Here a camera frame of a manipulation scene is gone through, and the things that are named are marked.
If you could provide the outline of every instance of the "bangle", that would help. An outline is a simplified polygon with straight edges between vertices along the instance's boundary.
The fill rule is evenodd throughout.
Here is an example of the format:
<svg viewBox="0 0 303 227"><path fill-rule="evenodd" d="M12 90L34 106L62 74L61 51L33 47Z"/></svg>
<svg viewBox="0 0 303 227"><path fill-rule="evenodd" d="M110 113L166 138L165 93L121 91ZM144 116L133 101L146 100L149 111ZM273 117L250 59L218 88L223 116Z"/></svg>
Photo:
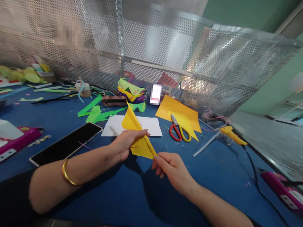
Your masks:
<svg viewBox="0 0 303 227"><path fill-rule="evenodd" d="M63 164L63 167L62 167L62 174L63 174L63 177L66 181L70 182L72 185L75 185L75 186L81 186L81 184L76 184L74 183L66 174L66 170L65 170L65 167L66 167L66 164L68 162L68 159L65 160L64 164Z"/></svg>

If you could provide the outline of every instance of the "blue tabletop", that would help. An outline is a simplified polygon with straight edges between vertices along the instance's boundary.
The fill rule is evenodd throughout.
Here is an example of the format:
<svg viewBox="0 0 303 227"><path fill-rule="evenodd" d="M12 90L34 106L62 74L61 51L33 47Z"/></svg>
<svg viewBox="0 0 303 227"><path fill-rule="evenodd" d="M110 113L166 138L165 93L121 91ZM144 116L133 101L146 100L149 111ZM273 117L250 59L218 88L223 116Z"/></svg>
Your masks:
<svg viewBox="0 0 303 227"><path fill-rule="evenodd" d="M0 110L0 119L7 120L15 126L44 128L43 136L51 135L52 137L38 145L25 147L0 164L0 181L34 168L35 166L28 160L31 156L85 124L86 117L78 118L77 112L92 101L90 98L85 98L85 103L81 103L76 96L70 101L55 101L39 105L19 102L22 97L35 99L42 96L49 99L61 95L33 92L33 89L29 88L5 98L8 100L7 106ZM135 111L135 114L156 117L156 111L156 106L147 106L144 113ZM125 113L126 111L122 111L118 115L125 115ZM150 138L157 153L161 151L178 153L199 184L244 212L260 225L284 226L254 186L252 166L245 151L239 145L227 146L220 140L214 140L194 158L193 153L214 133L202 131L202 133L196 133L199 142L192 139L190 143L184 141L176 143L170 137L168 129L163 126L170 127L171 123L162 118L158 119L163 136ZM106 121L97 124L104 127ZM113 139L113 137L100 137L98 134L87 146L92 149L98 148L110 144ZM256 168L273 171L250 148L247 150ZM87 148L82 148L75 155L87 151ZM151 165L152 160L130 154L124 163L85 184L55 207L51 215L55 218L113 226L208 226L200 211L176 192L166 177L159 179L155 176ZM302 226L303 220L287 209L259 175L258 180L261 191L280 211L289 226Z"/></svg>

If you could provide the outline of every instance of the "scissors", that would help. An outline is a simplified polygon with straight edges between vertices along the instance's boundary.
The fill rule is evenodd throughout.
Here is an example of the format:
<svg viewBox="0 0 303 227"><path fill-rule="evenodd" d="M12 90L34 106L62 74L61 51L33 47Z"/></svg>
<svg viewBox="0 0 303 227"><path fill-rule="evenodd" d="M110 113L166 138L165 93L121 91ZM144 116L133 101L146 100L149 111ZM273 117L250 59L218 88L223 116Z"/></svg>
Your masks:
<svg viewBox="0 0 303 227"><path fill-rule="evenodd" d="M182 139L185 142L190 142L192 140L191 135L188 133L188 131L185 128L182 128L181 125L178 124L177 119L175 118L175 116L173 114L170 115L171 119L173 120L173 124L171 125L170 129L169 129L169 134L171 135L171 137L175 140L180 142ZM172 129L174 128L174 130L176 131L178 138L174 137L173 133L172 133ZM187 133L188 135L188 139L184 137L183 135L183 130Z"/></svg>

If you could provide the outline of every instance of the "perforated metal sheet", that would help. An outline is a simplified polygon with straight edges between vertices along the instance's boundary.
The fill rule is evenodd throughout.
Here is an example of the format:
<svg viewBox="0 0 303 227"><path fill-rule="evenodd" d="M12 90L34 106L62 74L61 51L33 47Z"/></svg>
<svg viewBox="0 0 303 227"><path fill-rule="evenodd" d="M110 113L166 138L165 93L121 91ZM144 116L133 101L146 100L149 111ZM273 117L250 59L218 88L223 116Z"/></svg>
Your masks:
<svg viewBox="0 0 303 227"><path fill-rule="evenodd" d="M54 24L60 21L83 24L83 49L56 48ZM110 90L124 71L152 83L170 77L175 82L165 83L166 94L196 109L220 104L226 116L301 47L295 40L137 0L2 0L0 42L3 65L27 67L27 58L39 55L58 77L81 76Z"/></svg>

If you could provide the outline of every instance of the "sleeve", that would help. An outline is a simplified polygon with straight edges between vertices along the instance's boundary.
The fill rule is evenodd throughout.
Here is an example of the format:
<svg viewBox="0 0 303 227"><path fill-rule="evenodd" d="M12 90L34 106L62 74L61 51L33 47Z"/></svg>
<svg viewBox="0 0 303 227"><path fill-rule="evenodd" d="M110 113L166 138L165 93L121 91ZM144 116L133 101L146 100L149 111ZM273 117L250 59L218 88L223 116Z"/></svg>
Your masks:
<svg viewBox="0 0 303 227"><path fill-rule="evenodd" d="M250 219L250 221L252 222L254 227L262 227L261 225L259 225L257 222L255 222L253 219L251 219L250 217L248 217Z"/></svg>
<svg viewBox="0 0 303 227"><path fill-rule="evenodd" d="M2 226L29 226L39 219L29 200L29 184L36 169L0 182L0 220Z"/></svg>

